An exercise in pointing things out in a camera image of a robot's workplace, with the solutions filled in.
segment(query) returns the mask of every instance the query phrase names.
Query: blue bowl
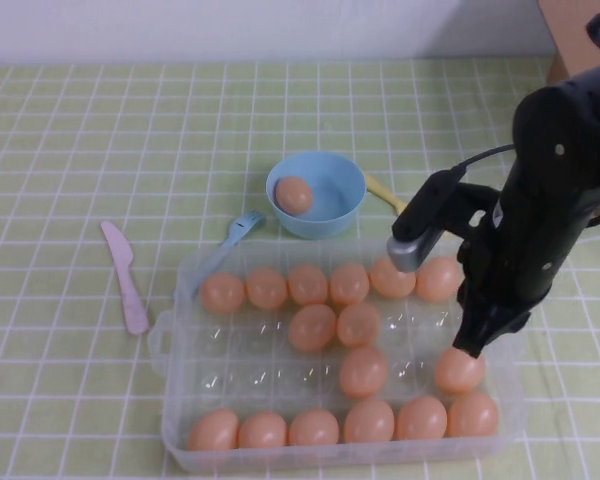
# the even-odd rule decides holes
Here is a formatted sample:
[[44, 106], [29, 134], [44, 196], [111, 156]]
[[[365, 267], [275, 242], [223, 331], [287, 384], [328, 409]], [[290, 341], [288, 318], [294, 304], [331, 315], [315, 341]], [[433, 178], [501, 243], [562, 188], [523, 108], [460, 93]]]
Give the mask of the blue bowl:
[[[313, 190], [313, 205], [306, 213], [289, 215], [278, 207], [278, 180], [298, 176]], [[367, 183], [364, 173], [346, 157], [331, 152], [304, 152], [281, 160], [267, 177], [267, 198], [282, 226], [298, 237], [322, 239], [339, 235], [356, 219]]]

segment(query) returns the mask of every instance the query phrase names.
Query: black robotic arm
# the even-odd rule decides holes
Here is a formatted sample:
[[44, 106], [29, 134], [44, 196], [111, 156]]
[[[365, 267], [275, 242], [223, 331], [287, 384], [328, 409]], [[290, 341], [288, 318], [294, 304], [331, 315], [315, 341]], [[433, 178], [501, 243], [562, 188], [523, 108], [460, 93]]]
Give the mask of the black robotic arm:
[[[600, 47], [600, 15], [587, 31]], [[502, 191], [461, 183], [467, 167], [513, 149]], [[513, 144], [434, 173], [392, 227], [387, 250], [415, 271], [443, 231], [463, 239], [463, 318], [454, 346], [477, 357], [518, 332], [585, 228], [600, 224], [600, 67], [531, 93], [513, 118]], [[475, 227], [476, 212], [485, 215]]]

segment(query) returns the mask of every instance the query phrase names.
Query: cardboard box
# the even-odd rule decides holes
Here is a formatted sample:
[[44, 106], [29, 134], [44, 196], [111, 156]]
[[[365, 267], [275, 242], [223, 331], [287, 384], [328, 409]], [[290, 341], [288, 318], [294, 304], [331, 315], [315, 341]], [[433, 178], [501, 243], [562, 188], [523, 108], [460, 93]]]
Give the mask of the cardboard box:
[[538, 5], [557, 50], [548, 84], [600, 65], [600, 49], [586, 32], [587, 23], [600, 13], [600, 0], [538, 0]]

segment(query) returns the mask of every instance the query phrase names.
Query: white wall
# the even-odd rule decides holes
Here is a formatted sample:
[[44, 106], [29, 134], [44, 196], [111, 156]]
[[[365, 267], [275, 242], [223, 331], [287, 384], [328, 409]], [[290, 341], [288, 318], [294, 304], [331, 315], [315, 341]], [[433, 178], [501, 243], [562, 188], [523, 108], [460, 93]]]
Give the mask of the white wall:
[[550, 54], [537, 0], [0, 0], [0, 63]]

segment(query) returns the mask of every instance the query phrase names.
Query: egg tray handle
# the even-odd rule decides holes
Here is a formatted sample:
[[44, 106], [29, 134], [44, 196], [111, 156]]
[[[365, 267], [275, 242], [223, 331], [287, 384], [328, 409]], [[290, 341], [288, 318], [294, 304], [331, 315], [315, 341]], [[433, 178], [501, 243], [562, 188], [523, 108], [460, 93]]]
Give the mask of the egg tray handle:
[[169, 369], [169, 353], [162, 351], [162, 341], [165, 333], [171, 332], [173, 325], [173, 311], [165, 310], [156, 319], [156, 323], [147, 335], [147, 347], [151, 355], [153, 371], [163, 377], [167, 376]]

